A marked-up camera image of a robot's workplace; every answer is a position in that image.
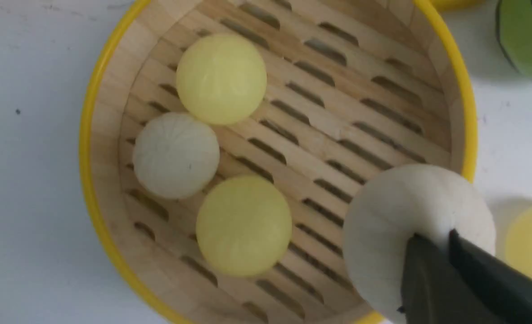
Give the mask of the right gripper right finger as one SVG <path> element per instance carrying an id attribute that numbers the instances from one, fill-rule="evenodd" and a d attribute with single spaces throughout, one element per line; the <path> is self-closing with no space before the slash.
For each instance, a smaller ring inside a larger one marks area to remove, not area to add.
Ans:
<path id="1" fill-rule="evenodd" d="M 459 235 L 449 233 L 452 266 L 466 286 L 505 324 L 532 324 L 532 279 Z"/>

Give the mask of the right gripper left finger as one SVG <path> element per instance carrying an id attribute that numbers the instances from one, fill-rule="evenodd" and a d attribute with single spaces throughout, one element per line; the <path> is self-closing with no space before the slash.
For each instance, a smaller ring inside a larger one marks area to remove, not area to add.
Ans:
<path id="1" fill-rule="evenodd" d="M 459 271 L 428 238 L 415 234 L 406 244 L 401 312 L 408 324 L 504 324 L 484 305 Z"/>

